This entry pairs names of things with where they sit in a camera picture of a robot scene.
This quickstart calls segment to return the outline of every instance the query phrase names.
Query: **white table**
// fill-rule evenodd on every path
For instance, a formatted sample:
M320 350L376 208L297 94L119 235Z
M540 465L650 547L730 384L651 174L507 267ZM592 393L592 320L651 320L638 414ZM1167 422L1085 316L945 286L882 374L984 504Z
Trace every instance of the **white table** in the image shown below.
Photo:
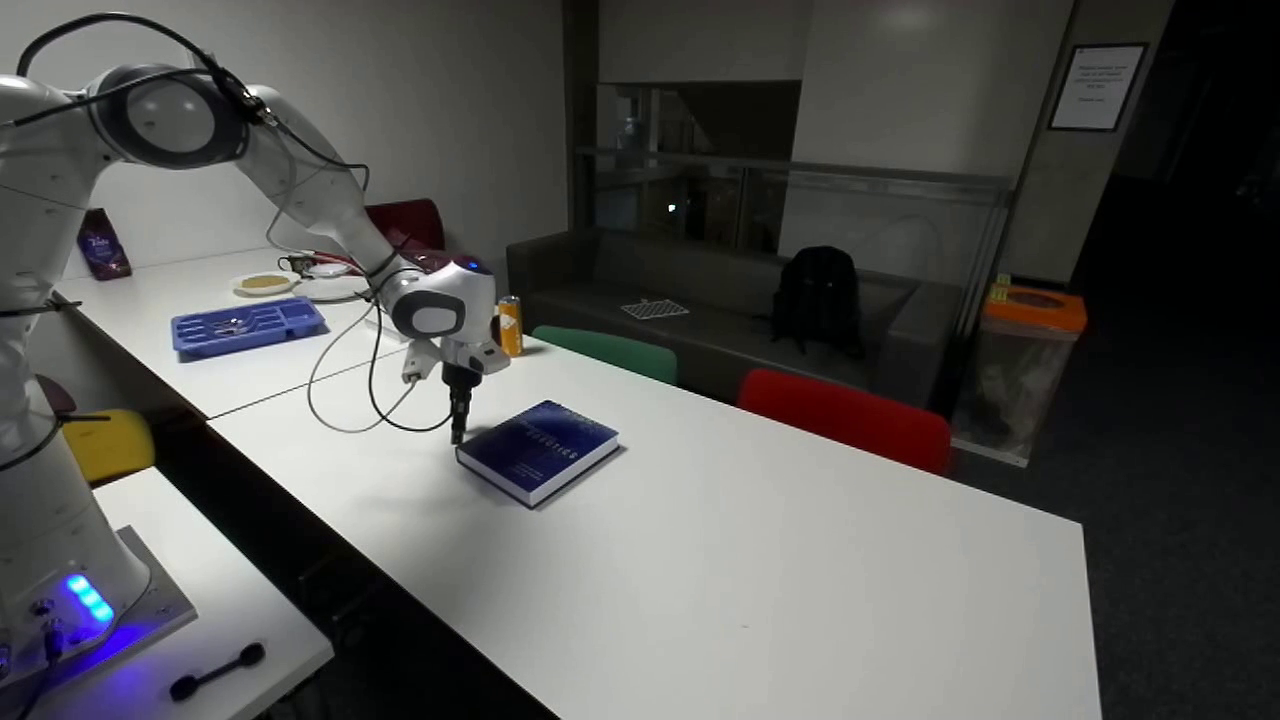
M535 513L302 393L212 426L561 714L1100 714L1080 524L571 350L484 379L474 422L535 401L628 442ZM320 403L370 418L366 370ZM401 414L439 418L439 379Z
M308 384L308 370L320 347L361 320L370 305L315 305L330 320L330 336L308 336L276 347L212 354L195 362L182 362L172 350L167 320L185 311L212 311L234 305L253 305L236 296L236 278L276 272L276 251L234 251L177 265L135 267L129 278L94 278L86 265L67 265L57 282L62 296L86 299L80 316L94 320L106 336L114 336L129 354L135 354L151 374L159 374L172 393L182 393L205 414L226 414L247 409L255 401L291 393ZM404 347L398 332L386 332L386 350ZM372 320L347 332L326 361L320 374L370 362L372 350Z
M195 621L42 700L36 714L129 714L129 720L226 720L255 714L333 659L333 645L264 578L159 471L96 487L116 529L132 524L172 571ZM167 682L234 659L245 645L269 646L264 662L229 671L189 703Z

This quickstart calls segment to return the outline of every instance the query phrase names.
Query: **floor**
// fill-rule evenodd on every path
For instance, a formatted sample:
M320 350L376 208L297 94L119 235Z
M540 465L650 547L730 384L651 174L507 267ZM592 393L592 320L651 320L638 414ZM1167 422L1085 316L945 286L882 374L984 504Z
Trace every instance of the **floor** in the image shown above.
M1280 223L1113 182L1092 306L1023 476L1088 529L1108 720L1280 714Z

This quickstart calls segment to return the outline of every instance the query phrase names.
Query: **red object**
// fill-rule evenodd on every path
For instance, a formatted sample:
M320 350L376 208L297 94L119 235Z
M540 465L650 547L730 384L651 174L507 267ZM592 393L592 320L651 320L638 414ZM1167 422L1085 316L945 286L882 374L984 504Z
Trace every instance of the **red object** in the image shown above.
M444 223L434 200L370 203L370 219L425 272L454 258L454 251L444 251Z
M749 370L737 403L924 471L954 471L954 422L918 403L774 367Z

